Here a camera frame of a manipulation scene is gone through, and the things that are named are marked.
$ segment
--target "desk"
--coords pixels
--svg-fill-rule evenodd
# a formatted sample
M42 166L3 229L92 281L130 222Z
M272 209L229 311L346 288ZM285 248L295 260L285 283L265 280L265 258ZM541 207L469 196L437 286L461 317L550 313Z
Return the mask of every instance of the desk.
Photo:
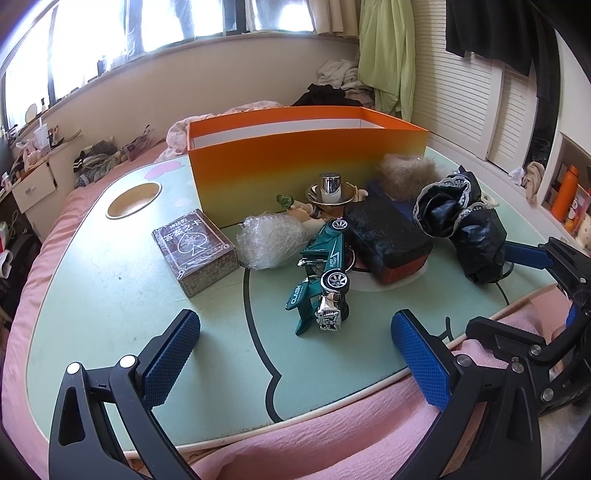
M456 167L433 151L428 155L446 171ZM129 217L109 220L109 204L146 178L162 184L160 195ZM510 240L543 240L513 208L488 193L500 203L498 213ZM308 418L393 382L405 367L389 334L398 309L410 308L437 335L446 330L449 317L457 339L469 319L505 307L495 285L472 284L450 242L437 240L426 266L391 288L379 287L369 274L352 273L350 316L343 329L321 332L313 326L296 337L297 312L284 309L304 275L295 265L240 268L193 298L185 297L151 232L197 207L189 159L183 157L121 178L81 224L50 284L28 362L30 407L46 437L69 363L106 367L137 354L183 308L199 314L202 335L167 402L154 414L175 445L211 447L283 420ZM232 237L238 230L230 227L226 234ZM553 279L516 265L501 283L516 302ZM109 414L123 449L133 449L115 409Z

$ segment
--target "orange water bottle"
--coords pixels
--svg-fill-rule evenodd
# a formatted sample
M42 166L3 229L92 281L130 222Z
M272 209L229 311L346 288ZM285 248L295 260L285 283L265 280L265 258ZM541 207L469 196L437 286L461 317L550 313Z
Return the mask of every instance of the orange water bottle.
M556 200L552 205L550 213L559 222L564 222L566 214L569 212L569 208L573 203L574 196L577 193L577 187L579 186L579 170L574 165L571 165L569 170L564 174L562 179L562 185L556 196Z

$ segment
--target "green curtain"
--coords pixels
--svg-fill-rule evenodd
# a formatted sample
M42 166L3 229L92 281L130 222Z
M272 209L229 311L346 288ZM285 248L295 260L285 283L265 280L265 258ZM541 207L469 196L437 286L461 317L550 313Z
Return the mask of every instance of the green curtain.
M409 121L414 97L414 18L410 0L362 0L359 80L377 110Z

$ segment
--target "bubble wrap bag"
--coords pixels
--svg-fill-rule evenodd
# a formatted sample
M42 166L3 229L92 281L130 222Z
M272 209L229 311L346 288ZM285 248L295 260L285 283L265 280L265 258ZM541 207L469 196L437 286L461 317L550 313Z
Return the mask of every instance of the bubble wrap bag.
M238 258L254 270L279 267L297 255L310 239L304 226L289 215L247 217L236 237Z

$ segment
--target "windowsill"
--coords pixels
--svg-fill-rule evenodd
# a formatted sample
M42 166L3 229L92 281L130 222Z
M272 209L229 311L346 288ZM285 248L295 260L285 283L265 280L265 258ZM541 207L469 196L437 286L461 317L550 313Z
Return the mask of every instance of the windowsill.
M221 43L221 42L226 42L226 41L253 40L253 39L257 39L257 38L313 38L316 40L358 43L358 40L356 38L342 38L342 37L332 37L332 36L328 36L328 35L316 35L312 32L306 33L306 32L258 31L258 32L245 33L245 34L241 34L241 35L227 35L226 37L220 36L220 37L197 38L197 39L195 39L191 42L188 42L188 43L183 43L180 45L174 45L174 46L168 46L168 47L164 46L164 47L161 47L157 50L143 53L143 54L137 56L136 58L130 60L126 64L116 67L113 70L109 70L108 72L105 72L100 77L96 77L91 82L80 87L77 91L69 94L67 97L65 97L64 99L59 101L57 104L55 104L52 107L50 107L49 109L47 109L47 111L40 118L46 119L48 116L51 116L51 113L55 112L59 107L68 103L68 101L70 101L71 99L77 97L80 92L87 91L87 89L89 87L97 85L98 83L103 82L106 79L110 79L114 75L124 72L127 68L139 66L139 65L141 65L147 61L151 61L159 56L168 55L170 53L175 53L175 52L182 51L182 50L187 50L189 48L201 47L203 45L210 45L210 44ZM33 129L39 125L38 120L39 119L34 121L28 127L25 127L25 130L23 130L23 132L21 132L18 135L16 141L13 143L12 146L14 146L16 144L16 142L20 142L21 140L23 140L29 133L31 133L31 131L33 131Z

